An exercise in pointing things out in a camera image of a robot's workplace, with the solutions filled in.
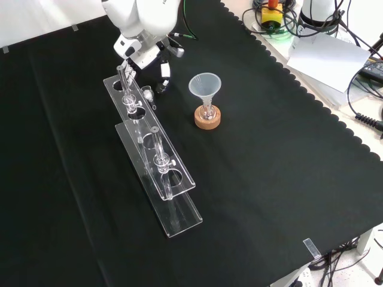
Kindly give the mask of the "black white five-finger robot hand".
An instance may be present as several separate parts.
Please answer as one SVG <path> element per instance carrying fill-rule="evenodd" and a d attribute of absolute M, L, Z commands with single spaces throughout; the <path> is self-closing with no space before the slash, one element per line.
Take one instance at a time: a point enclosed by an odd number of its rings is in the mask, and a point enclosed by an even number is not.
<path fill-rule="evenodd" d="M 144 70 L 159 60 L 162 79 L 157 84 L 156 91 L 160 94 L 168 88 L 171 77 L 170 64 L 164 54 L 168 47 L 167 36 L 153 36 L 145 32 L 133 38 L 126 38 L 121 34 L 113 46 L 114 51 L 124 60 L 123 66 L 128 71 L 133 71 L 134 67 Z"/>

